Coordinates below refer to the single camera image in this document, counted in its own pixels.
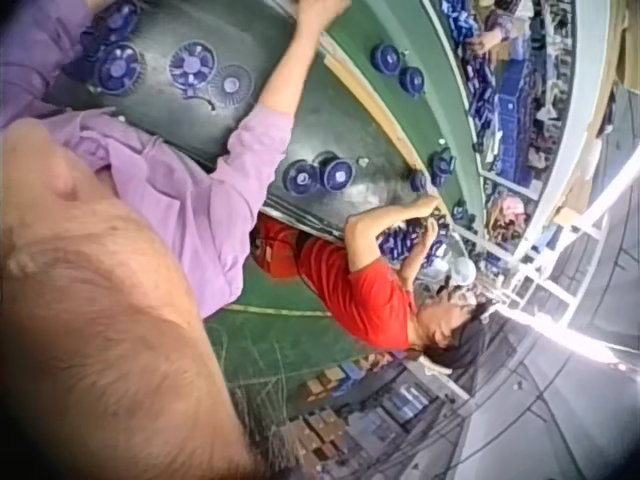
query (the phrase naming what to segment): purple sleeve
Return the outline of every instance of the purple sleeve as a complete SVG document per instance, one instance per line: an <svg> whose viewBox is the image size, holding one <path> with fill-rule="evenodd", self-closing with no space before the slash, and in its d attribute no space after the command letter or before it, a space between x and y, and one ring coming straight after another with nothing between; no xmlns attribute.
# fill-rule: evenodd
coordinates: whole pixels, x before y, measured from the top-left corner
<svg viewBox="0 0 640 480"><path fill-rule="evenodd" d="M258 105L229 139L229 154L211 175L210 220L222 269L232 290L242 287L249 232L267 198L267 187L287 153L293 117Z"/></svg>
<svg viewBox="0 0 640 480"><path fill-rule="evenodd" d="M41 99L62 65L79 53L80 33L91 22L85 0L24 0L0 42L0 128L46 114Z"/></svg>

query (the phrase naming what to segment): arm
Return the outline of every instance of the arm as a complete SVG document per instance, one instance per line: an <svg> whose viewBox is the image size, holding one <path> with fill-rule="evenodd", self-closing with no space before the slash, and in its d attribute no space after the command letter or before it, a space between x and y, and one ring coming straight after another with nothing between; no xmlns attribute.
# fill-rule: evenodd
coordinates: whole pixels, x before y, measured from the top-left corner
<svg viewBox="0 0 640 480"><path fill-rule="evenodd" d="M113 0L25 0L0 42L0 128L13 121L44 115L41 101L62 65L78 53L80 33Z"/></svg>
<svg viewBox="0 0 640 480"><path fill-rule="evenodd" d="M485 31L468 40L469 47L476 55L483 55L496 45L522 35L527 21L515 18L510 13L494 10L487 17Z"/></svg>
<svg viewBox="0 0 640 480"><path fill-rule="evenodd" d="M260 105L287 115L296 113L320 34L350 3L351 0L300 0L293 41L269 78L260 96Z"/></svg>
<svg viewBox="0 0 640 480"><path fill-rule="evenodd" d="M420 267L422 267L422 261L427 256L431 245L438 236L438 223L433 218L427 220L427 228L425 229L422 238L417 242L409 256L402 262L402 266L398 271L398 278L405 290L413 291L413 281L416 279Z"/></svg>
<svg viewBox="0 0 640 480"><path fill-rule="evenodd" d="M228 282L238 291L249 254L249 232L286 156L293 117L316 56L320 34L349 0L301 0L298 25L285 55L269 78L256 108L229 139L229 154L210 176L209 222Z"/></svg>
<svg viewBox="0 0 640 480"><path fill-rule="evenodd" d="M349 270L357 272L380 256L376 237L394 223L427 217L440 203L438 197L423 197L409 205L374 208L349 217L344 230Z"/></svg>

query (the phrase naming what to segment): lavender shirt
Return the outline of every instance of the lavender shirt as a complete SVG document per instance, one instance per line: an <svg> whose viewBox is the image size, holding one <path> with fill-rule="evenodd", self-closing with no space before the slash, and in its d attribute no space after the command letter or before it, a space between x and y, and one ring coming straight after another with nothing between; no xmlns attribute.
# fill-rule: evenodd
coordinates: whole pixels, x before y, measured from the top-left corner
<svg viewBox="0 0 640 480"><path fill-rule="evenodd" d="M206 175L158 137L109 110L60 112L41 99L80 51L91 22L84 0L23 2L0 44L0 128L24 117L42 123L94 172L111 168L118 196L142 215L179 259L205 317L242 290L249 231L285 157L293 117L257 106L229 139L229 154Z"/></svg>

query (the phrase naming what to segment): worker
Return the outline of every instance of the worker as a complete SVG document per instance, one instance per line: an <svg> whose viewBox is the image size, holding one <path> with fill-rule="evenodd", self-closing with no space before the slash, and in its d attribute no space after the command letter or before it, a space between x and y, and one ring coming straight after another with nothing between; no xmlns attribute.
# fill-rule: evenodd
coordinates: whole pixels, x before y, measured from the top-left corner
<svg viewBox="0 0 640 480"><path fill-rule="evenodd" d="M92 13L113 0L24 2L2 38L3 104L0 128L17 119L40 118L21 129L46 129L58 161L29 158L29 169L58 182L61 195L78 189L72 164L97 177L109 195L144 217L169 247L206 317L242 290L249 232L265 201L267 186L285 157L320 33L350 0L301 0L298 28L257 106L228 143L229 154L206 175L161 139L118 121L104 110L66 112L43 102L56 74L78 51L80 33ZM37 193L41 200L51 187ZM51 202L44 202L53 207Z"/></svg>
<svg viewBox="0 0 640 480"><path fill-rule="evenodd" d="M210 176L104 111L42 100L109 3L22 2L0 42L3 404L60 478L272 478L201 319L240 292L320 34L349 1L300 0Z"/></svg>
<svg viewBox="0 0 640 480"><path fill-rule="evenodd" d="M425 354L447 368L472 363L484 346L478 321L485 305L459 304L447 285L416 307L413 285L438 233L429 218L424 234L395 272L380 255L377 237L392 225L431 215L439 199L375 208L347 220L344 246L312 237L261 214L252 232L252 256L271 277L300 276L344 330L367 345Z"/></svg>
<svg viewBox="0 0 640 480"><path fill-rule="evenodd" d="M534 15L532 0L478 0L477 3L480 15L486 18L484 31L467 42L473 53L483 55L503 42L529 34Z"/></svg>

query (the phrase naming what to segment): stacked boxes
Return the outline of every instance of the stacked boxes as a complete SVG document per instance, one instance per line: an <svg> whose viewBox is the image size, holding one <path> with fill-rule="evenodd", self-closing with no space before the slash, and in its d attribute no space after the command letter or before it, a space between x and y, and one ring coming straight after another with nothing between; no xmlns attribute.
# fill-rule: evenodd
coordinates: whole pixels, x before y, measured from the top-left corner
<svg viewBox="0 0 640 480"><path fill-rule="evenodd" d="M281 428L310 471L346 453L345 431L345 423L329 409L291 421Z"/></svg>

